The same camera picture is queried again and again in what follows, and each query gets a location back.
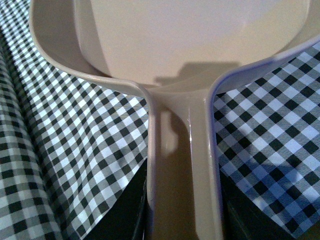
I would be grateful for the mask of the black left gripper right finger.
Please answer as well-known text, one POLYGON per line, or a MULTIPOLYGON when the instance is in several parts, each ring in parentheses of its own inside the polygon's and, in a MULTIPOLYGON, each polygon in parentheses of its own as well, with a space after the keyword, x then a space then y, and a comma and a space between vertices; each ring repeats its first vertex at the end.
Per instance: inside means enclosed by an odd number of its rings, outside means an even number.
POLYGON ((232 181, 220 173, 225 232, 228 240, 292 240, 232 181))

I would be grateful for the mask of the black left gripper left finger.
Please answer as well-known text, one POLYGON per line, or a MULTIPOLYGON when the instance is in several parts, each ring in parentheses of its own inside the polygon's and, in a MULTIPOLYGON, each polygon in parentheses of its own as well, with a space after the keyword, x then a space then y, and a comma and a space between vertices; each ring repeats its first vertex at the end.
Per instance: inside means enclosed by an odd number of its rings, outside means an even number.
POLYGON ((104 215, 87 240, 142 240, 147 198, 147 162, 133 176, 113 207, 104 215))

